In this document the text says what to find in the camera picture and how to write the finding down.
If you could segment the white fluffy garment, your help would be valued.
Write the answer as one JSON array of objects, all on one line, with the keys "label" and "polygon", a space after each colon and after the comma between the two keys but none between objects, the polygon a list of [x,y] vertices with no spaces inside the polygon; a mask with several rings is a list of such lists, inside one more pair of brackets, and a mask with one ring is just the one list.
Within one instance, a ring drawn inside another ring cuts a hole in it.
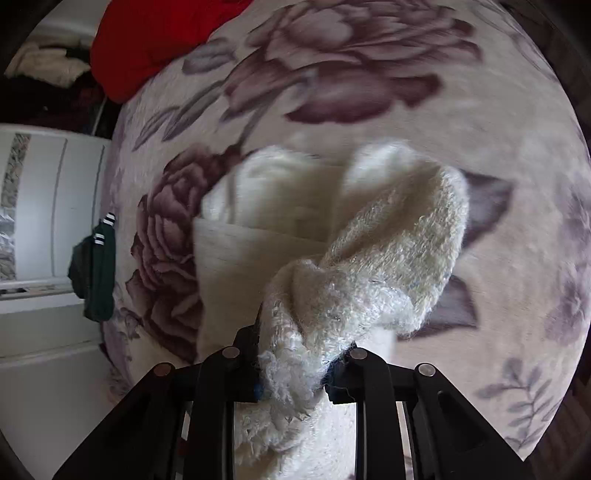
[{"label": "white fluffy garment", "polygon": [[277,146],[249,155],[193,222],[197,354],[259,323],[263,398],[235,409],[240,479],[344,479],[356,412],[322,379],[353,343],[387,354],[418,331],[459,257],[469,192],[456,168],[404,143],[339,162]]}]

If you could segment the pile of pale clothes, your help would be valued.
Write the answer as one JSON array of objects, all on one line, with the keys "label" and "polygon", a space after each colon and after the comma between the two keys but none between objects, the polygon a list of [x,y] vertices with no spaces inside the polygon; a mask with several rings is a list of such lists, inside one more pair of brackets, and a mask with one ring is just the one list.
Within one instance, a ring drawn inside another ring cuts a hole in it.
[{"label": "pile of pale clothes", "polygon": [[30,42],[19,48],[4,75],[7,78],[27,76],[53,86],[69,88],[89,70],[89,64],[68,57],[64,48],[41,48]]}]

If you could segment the dark green striped garment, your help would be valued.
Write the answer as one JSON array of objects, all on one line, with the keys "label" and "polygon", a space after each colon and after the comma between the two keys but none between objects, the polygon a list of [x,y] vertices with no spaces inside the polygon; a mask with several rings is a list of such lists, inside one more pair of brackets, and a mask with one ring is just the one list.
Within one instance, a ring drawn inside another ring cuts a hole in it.
[{"label": "dark green striped garment", "polygon": [[72,251],[68,278],[75,295],[84,301],[85,318],[101,323],[114,310],[116,216],[108,212],[92,233]]}]

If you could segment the white cabinet with patterned strip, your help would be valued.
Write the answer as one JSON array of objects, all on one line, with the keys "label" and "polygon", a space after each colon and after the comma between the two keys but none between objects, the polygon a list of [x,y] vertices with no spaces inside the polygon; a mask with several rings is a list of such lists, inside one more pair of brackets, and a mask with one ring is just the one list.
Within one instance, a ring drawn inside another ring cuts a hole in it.
[{"label": "white cabinet with patterned strip", "polygon": [[100,213],[110,143],[60,130],[1,127],[1,358],[95,343],[99,327],[67,276]]}]

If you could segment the floral fleece blanket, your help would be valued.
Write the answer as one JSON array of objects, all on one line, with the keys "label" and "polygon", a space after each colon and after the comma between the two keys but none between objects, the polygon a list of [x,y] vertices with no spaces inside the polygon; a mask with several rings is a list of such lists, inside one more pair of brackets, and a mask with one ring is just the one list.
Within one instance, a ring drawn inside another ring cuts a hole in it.
[{"label": "floral fleece blanket", "polygon": [[103,181],[117,219],[107,350],[128,385],[197,354],[193,222],[214,185],[277,146],[349,160],[394,141],[458,169],[451,277],[390,362],[437,365],[528,456],[590,326],[590,158],[535,44],[493,1],[256,1],[122,108]]}]

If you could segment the red garment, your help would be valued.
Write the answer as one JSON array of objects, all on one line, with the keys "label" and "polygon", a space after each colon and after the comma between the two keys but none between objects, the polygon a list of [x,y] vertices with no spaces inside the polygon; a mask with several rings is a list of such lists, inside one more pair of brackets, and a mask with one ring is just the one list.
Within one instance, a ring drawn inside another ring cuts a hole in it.
[{"label": "red garment", "polygon": [[249,1],[113,0],[90,50],[93,77],[123,104],[171,61],[206,42]]}]

